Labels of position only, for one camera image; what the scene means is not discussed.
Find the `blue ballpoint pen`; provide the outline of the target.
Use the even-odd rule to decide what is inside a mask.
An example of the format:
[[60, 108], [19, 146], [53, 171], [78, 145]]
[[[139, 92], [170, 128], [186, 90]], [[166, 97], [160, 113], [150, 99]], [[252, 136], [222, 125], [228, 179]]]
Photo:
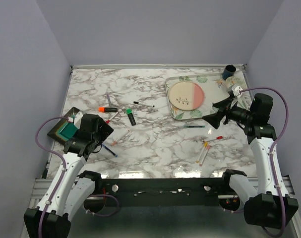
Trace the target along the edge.
[[102, 144], [102, 147], [105, 148], [109, 153], [111, 153], [114, 157], [118, 157], [118, 155], [112, 151], [109, 147], [107, 147], [105, 144]]

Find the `yellow cap white marker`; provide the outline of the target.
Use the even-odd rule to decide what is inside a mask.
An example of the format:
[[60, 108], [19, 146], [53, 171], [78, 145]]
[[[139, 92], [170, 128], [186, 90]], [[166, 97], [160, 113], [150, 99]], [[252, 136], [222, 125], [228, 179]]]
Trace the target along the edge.
[[200, 158], [201, 158], [201, 156], [202, 156], [204, 150], [206, 149], [207, 145], [208, 145], [208, 142], [204, 142], [203, 148], [202, 148], [202, 150], [200, 151], [200, 153], [199, 153], [199, 155], [198, 155], [198, 157], [197, 157], [197, 160], [196, 160], [197, 163], [199, 163]]

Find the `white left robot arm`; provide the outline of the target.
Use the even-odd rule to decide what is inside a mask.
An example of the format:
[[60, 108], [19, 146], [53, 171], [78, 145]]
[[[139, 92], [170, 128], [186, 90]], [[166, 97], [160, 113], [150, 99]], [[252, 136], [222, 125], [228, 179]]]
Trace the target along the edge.
[[101, 192], [101, 176], [85, 172], [80, 181], [75, 179], [88, 157], [102, 146], [114, 131], [100, 116], [79, 112], [66, 121], [76, 127], [75, 134], [64, 143], [61, 163], [48, 190], [34, 209], [27, 209], [24, 223], [31, 238], [66, 238], [71, 220], [89, 196]]

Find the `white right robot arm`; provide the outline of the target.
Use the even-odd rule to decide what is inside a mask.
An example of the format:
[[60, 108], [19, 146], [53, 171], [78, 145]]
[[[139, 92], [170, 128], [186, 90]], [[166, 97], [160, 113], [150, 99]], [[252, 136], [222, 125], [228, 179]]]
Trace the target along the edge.
[[255, 188], [241, 171], [226, 170], [220, 181], [220, 190], [225, 194], [235, 192], [243, 205], [245, 221], [250, 225], [282, 230], [299, 208], [298, 201], [291, 198], [279, 169], [276, 154], [278, 138], [275, 129], [268, 123], [273, 106], [269, 95], [255, 94], [248, 110], [238, 107], [230, 96], [213, 105], [214, 114], [203, 120], [214, 128], [234, 121], [243, 125], [248, 144], [253, 152], [258, 177]]

